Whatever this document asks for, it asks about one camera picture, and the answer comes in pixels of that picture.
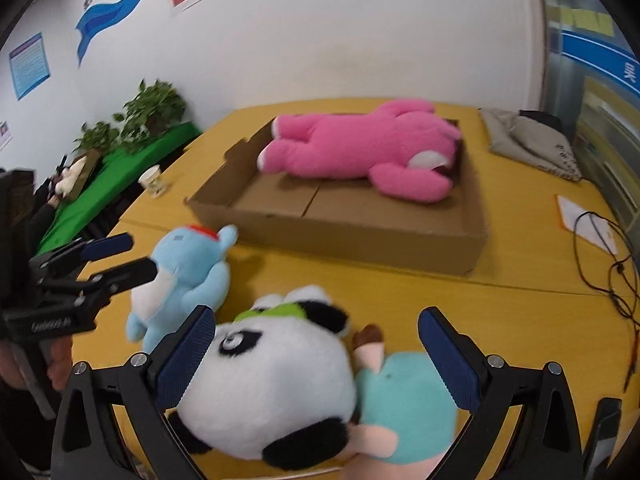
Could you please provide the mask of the person's left hand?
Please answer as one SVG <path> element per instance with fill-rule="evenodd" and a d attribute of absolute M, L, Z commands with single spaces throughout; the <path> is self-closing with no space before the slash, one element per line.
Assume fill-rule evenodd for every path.
<path fill-rule="evenodd" d="M 33 356 L 21 356 L 9 341 L 2 341 L 1 381 L 14 389 L 25 390 L 28 388 L 27 374 L 42 372 L 46 366 L 48 382 L 54 390 L 62 392 L 73 368 L 72 348 L 73 338 L 65 336 L 51 342 L 48 358 L 43 355 L 39 346 Z"/>

